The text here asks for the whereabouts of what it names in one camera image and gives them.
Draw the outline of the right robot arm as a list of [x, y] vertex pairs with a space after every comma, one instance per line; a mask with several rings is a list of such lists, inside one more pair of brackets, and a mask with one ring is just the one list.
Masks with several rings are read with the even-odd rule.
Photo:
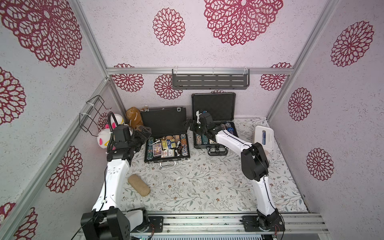
[[284, 232], [285, 221], [277, 209], [269, 185], [269, 162], [260, 143], [250, 143], [216, 125], [210, 113], [198, 113], [196, 120], [189, 119], [186, 128], [198, 135], [225, 146], [241, 158], [241, 169], [252, 181], [257, 200], [257, 226], [262, 231]]

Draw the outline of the grey poker case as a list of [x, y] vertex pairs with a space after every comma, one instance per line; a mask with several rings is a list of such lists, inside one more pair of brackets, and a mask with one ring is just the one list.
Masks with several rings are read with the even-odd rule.
[[[237, 136], [237, 129], [234, 123], [236, 94], [232, 92], [215, 91], [213, 93], [200, 93], [192, 95], [193, 119], [197, 120], [197, 113], [207, 111], [211, 114], [213, 122], [223, 130], [229, 131]], [[196, 133], [194, 137], [194, 148], [206, 149], [208, 155], [226, 156], [228, 148], [220, 145], [206, 137]]]

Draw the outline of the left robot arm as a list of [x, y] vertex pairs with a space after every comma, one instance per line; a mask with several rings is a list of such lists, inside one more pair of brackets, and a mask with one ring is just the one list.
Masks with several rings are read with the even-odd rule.
[[81, 230], [87, 240], [129, 240], [133, 230], [147, 230], [150, 222], [144, 208], [124, 214], [119, 206], [122, 185], [135, 153], [151, 136], [150, 128], [138, 126], [133, 132], [127, 125], [109, 127], [107, 167], [104, 184], [92, 211], [81, 218]]

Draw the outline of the black poker case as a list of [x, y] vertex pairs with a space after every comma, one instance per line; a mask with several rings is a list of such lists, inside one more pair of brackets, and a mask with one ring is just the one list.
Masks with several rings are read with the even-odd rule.
[[191, 157], [185, 107], [145, 110], [141, 117], [144, 125], [152, 130], [146, 143], [145, 163], [159, 163], [164, 167], [166, 162], [176, 164]]

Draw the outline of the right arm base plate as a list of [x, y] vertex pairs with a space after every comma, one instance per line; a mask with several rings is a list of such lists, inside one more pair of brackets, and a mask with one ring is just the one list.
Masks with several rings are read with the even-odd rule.
[[286, 230], [285, 224], [280, 216], [259, 217], [256, 215], [242, 216], [240, 222], [245, 232], [274, 232], [282, 233]]

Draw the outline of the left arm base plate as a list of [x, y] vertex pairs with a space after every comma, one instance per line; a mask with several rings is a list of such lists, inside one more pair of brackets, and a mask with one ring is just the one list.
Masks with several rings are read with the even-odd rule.
[[143, 233], [162, 233], [164, 226], [163, 216], [149, 216], [144, 220], [144, 227], [140, 229]]

